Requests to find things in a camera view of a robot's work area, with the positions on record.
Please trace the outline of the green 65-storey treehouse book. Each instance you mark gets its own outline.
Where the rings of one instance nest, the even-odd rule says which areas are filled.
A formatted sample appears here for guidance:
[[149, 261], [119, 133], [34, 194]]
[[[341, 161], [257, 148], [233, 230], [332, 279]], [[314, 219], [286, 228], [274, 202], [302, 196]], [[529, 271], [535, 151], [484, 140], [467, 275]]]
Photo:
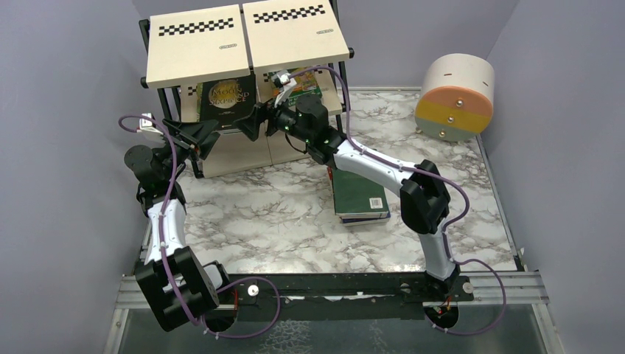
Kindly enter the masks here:
[[195, 87], [195, 98], [196, 98], [196, 116], [197, 120], [201, 121], [201, 111], [202, 111], [202, 99], [203, 99], [203, 83], [198, 83]]

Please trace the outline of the green 104-storey treehouse book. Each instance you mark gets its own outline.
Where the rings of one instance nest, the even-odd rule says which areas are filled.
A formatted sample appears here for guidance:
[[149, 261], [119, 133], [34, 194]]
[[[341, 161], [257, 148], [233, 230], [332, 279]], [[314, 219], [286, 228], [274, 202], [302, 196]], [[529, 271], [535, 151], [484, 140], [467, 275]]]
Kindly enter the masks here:
[[[297, 86], [294, 88], [292, 94], [289, 96], [289, 98], [286, 101], [286, 103], [290, 107], [296, 104], [296, 100], [299, 97], [305, 96], [307, 94], [312, 94], [317, 97], [322, 97], [321, 88], [318, 84], [318, 81], [316, 80], [316, 77], [313, 71], [308, 71], [303, 74], [293, 76], [293, 73], [302, 72], [306, 70], [306, 68], [287, 69], [287, 70], [290, 72], [291, 77], [293, 77], [298, 83]], [[270, 72], [268, 74], [269, 80], [270, 80], [270, 77], [275, 73], [276, 72]], [[275, 87], [275, 85], [272, 82], [271, 82], [271, 85], [273, 89], [273, 95], [276, 98], [276, 95], [278, 94], [279, 90], [277, 89], [277, 87]]]

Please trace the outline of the black Moon and Sixpence book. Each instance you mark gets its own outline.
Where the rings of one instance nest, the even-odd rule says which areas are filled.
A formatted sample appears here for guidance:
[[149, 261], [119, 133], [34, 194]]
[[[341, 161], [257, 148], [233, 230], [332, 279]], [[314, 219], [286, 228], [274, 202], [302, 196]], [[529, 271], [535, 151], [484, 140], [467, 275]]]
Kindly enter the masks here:
[[234, 130], [233, 121], [247, 117], [257, 101], [256, 76], [203, 83], [201, 121], [216, 120], [218, 131]]

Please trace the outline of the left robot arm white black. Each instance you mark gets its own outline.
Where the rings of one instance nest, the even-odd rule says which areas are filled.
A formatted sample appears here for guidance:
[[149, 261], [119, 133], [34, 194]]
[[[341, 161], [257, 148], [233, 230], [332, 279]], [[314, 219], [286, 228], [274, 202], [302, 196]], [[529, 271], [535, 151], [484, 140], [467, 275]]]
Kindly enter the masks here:
[[138, 118], [135, 133], [163, 147], [135, 145], [124, 156], [125, 165], [137, 178], [136, 198], [150, 219], [150, 245], [136, 281], [157, 322], [165, 331], [174, 330], [216, 309], [218, 290], [230, 283], [219, 262], [200, 264], [184, 240], [186, 199], [176, 178], [186, 160], [208, 156], [220, 135], [214, 120], [206, 122], [158, 121], [149, 114]]

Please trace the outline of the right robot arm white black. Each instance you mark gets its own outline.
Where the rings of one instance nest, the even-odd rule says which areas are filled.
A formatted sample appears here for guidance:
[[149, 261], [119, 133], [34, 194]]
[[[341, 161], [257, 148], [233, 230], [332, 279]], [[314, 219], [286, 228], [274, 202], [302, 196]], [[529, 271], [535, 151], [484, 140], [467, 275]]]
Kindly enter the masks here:
[[447, 188], [459, 186], [440, 176], [433, 162], [393, 159], [356, 142], [330, 125], [327, 108], [311, 94], [298, 98], [295, 108], [275, 99], [258, 103], [249, 116], [234, 121], [251, 141], [258, 139], [261, 124], [267, 125], [268, 136], [282, 131], [302, 141], [318, 164], [357, 174], [395, 194], [403, 223], [419, 236], [428, 290], [441, 298], [452, 296], [460, 263], [453, 259], [446, 235], [453, 222]]

